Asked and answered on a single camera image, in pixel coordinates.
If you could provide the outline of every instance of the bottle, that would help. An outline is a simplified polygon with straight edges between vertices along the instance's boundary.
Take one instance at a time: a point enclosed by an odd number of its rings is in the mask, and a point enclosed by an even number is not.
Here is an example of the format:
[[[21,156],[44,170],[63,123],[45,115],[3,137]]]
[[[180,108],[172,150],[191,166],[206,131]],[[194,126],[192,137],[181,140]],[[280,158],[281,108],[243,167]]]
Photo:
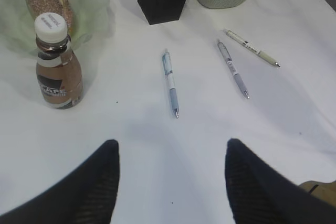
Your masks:
[[[83,84],[67,23],[56,13],[43,13],[35,19],[35,32],[36,75],[42,95],[53,108],[71,108],[80,101]]]

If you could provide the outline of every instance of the pen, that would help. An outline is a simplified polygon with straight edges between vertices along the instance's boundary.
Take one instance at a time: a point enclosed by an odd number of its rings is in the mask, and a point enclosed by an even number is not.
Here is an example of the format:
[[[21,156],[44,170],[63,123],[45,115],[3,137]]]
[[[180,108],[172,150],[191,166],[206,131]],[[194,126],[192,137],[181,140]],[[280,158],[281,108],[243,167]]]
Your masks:
[[[273,59],[271,56],[266,54],[265,52],[256,49],[253,47],[249,42],[245,41],[243,38],[241,38],[239,35],[235,34],[233,31],[229,31],[224,29],[223,32],[230,37],[231,39],[235,40],[239,44],[241,44],[243,47],[246,47],[248,50],[259,56],[261,59],[267,61],[268,63],[272,64],[273,66],[280,67],[280,64]]]
[[[167,77],[169,96],[170,96],[170,100],[172,104],[172,109],[173,109],[173,112],[176,118],[179,118],[180,117],[180,109],[178,108],[179,102],[177,101],[177,92],[176,92],[176,87],[175,87],[175,82],[174,82],[174,77],[173,77],[172,63],[170,61],[170,54],[167,49],[165,50],[165,53],[162,56],[162,61],[163,61],[164,74]]]
[[[227,48],[224,46],[224,44],[219,39],[217,40],[217,46],[218,46],[219,50],[221,51],[222,56],[224,57],[224,59],[226,61],[226,64],[229,67],[230,72],[232,73],[240,91],[243,93],[243,95],[247,99],[250,99],[250,96],[249,96],[248,91],[245,87],[245,84],[244,84],[240,74],[237,72],[237,70],[235,68],[235,65],[232,62],[232,58],[231,58]]]

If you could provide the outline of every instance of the bun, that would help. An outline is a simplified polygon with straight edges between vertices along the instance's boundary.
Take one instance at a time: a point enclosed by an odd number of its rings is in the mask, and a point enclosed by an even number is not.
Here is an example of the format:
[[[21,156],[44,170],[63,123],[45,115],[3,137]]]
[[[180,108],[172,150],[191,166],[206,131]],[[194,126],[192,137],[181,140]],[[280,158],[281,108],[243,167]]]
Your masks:
[[[71,35],[73,26],[73,11],[68,0],[26,0],[33,19],[42,13],[57,13],[67,22],[68,33]]]

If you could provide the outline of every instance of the iced coffee bottle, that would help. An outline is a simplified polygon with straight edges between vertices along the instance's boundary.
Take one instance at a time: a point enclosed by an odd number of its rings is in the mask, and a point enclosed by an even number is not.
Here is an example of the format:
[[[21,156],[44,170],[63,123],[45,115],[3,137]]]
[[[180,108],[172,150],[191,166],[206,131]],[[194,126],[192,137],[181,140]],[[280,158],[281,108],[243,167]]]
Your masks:
[[[73,107],[80,101],[83,84],[66,21],[58,14],[43,13],[35,20],[35,32],[36,75],[44,99],[53,108]]]

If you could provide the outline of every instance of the white table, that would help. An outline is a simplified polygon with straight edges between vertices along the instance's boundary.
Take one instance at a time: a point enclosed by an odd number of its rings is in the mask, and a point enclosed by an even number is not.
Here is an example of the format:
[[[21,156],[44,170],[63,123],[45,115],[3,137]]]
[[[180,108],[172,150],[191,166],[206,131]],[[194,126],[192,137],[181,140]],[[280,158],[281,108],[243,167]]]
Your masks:
[[[111,138],[121,155],[113,223],[234,223],[224,180],[231,137],[296,184],[336,179],[336,13],[324,0],[248,0],[222,10],[187,0],[180,21],[154,26],[137,0],[111,0],[111,8],[113,35],[76,52],[85,97],[70,110],[44,103],[34,60],[1,49],[0,213],[55,184]],[[224,27],[281,63],[273,68],[221,37],[250,100],[215,46]]]

